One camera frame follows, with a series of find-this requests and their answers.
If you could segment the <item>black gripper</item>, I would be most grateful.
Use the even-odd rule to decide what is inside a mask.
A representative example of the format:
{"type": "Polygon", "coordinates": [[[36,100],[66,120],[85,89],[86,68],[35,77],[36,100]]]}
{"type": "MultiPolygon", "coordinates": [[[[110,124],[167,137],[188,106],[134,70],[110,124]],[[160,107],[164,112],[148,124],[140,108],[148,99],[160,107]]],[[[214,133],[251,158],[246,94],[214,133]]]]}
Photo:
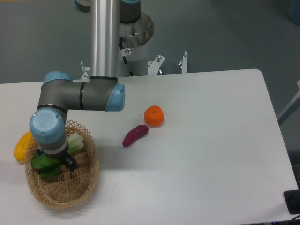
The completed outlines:
{"type": "Polygon", "coordinates": [[[77,161],[67,151],[63,151],[58,154],[47,154],[43,152],[41,149],[37,149],[36,153],[39,156],[45,155],[50,159],[59,160],[70,171],[74,171],[75,169],[78,168],[77,161]]]}

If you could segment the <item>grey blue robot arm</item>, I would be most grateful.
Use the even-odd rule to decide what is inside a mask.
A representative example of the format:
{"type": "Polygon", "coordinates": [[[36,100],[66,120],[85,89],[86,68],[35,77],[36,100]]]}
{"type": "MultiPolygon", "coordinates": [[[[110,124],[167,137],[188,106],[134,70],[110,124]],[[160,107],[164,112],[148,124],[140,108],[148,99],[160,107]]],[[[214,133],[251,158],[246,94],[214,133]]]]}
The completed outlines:
{"type": "Polygon", "coordinates": [[[74,0],[76,10],[93,18],[93,55],[86,82],[52,71],[41,86],[37,111],[30,118],[30,131],[49,158],[69,170],[77,162],[68,153],[65,131],[69,110],[119,112],[125,106],[125,87],[118,82],[115,67],[120,48],[119,25],[133,24],[141,17],[138,0],[74,0]]]}

